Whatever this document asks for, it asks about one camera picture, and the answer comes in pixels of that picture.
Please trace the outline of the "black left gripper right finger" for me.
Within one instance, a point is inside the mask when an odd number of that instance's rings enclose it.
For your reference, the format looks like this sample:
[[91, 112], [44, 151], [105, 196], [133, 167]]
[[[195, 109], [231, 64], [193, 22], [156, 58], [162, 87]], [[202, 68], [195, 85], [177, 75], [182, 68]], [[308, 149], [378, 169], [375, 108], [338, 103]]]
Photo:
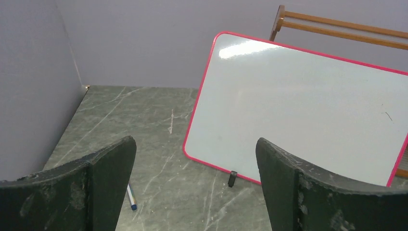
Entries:
[[408, 192], [350, 179], [265, 138], [255, 148], [274, 231], [405, 231]]

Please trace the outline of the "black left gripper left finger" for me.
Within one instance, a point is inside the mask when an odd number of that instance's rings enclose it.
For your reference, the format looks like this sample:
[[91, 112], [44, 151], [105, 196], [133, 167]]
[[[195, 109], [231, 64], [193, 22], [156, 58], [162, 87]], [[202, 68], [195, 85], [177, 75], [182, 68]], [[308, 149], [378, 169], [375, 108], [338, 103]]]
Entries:
[[2, 181], [1, 230], [115, 230], [136, 151], [126, 136], [58, 167]]

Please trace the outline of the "white blue whiteboard marker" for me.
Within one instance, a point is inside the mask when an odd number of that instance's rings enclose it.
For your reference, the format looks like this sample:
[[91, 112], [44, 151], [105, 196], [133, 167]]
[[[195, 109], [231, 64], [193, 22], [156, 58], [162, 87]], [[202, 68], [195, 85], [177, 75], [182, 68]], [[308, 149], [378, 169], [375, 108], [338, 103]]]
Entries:
[[132, 187], [131, 187], [130, 183], [128, 183], [128, 185], [127, 185], [127, 196], [128, 196], [127, 198], [129, 200], [131, 210], [136, 211], [138, 209], [137, 202], [135, 200], [134, 192], [132, 190]]

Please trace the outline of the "pink framed whiteboard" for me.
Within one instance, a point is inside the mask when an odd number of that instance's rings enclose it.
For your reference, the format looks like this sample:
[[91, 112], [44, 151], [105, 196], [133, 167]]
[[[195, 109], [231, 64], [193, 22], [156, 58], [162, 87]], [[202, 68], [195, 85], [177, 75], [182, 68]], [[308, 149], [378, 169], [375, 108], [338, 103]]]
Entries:
[[408, 144], [408, 74], [220, 32], [183, 152], [259, 183], [260, 138], [333, 173], [390, 186]]

